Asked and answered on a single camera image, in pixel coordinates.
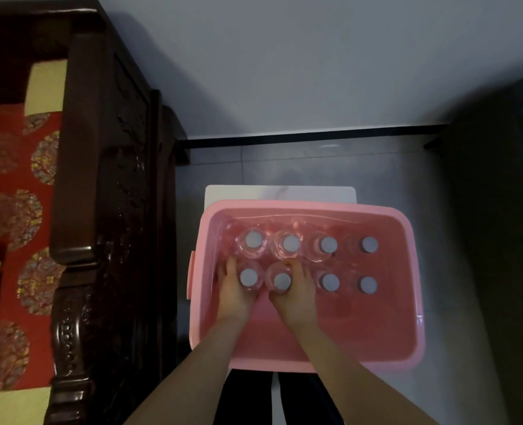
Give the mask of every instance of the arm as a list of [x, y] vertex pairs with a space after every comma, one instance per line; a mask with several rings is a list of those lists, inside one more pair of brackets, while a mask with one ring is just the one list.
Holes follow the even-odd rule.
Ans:
[[315, 285], [308, 270], [291, 260], [293, 283], [270, 295], [347, 424], [436, 425], [419, 407], [347, 357], [317, 326]]
[[238, 282], [235, 259], [228, 260], [226, 269], [219, 266], [221, 280], [216, 324], [124, 425], [213, 423], [232, 351], [256, 299]]

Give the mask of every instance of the forearm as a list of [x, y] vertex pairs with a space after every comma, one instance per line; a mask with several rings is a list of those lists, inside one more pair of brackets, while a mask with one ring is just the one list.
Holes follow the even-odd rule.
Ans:
[[411, 401], [347, 357], [316, 325], [300, 328], [295, 335], [346, 424], [436, 424]]
[[243, 324], [220, 321], [125, 425], [212, 424]]

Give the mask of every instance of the basket handle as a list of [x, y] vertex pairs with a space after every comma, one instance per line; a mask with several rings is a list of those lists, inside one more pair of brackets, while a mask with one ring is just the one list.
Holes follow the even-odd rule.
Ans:
[[191, 257], [189, 258], [189, 271], [187, 272], [187, 300], [191, 299], [191, 290], [192, 290], [192, 272], [195, 267], [195, 251], [191, 252]]

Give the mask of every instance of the left hand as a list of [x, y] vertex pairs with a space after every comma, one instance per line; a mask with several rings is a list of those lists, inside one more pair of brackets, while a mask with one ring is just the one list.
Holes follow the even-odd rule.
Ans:
[[218, 264], [218, 283], [221, 285], [216, 320], [230, 320], [245, 325], [258, 292], [246, 291], [238, 280], [235, 257], [229, 257], [226, 265]]

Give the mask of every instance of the black baseboard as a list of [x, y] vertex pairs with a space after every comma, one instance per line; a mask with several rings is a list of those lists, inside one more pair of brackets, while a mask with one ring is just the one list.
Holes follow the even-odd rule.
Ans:
[[444, 127], [446, 127], [446, 124], [321, 131], [319, 133], [255, 135], [251, 137], [223, 137], [217, 139], [182, 140], [180, 145], [185, 149], [196, 149], [201, 147], [249, 146], [251, 144], [310, 142], [314, 140], [352, 139], [385, 135], [438, 134]]

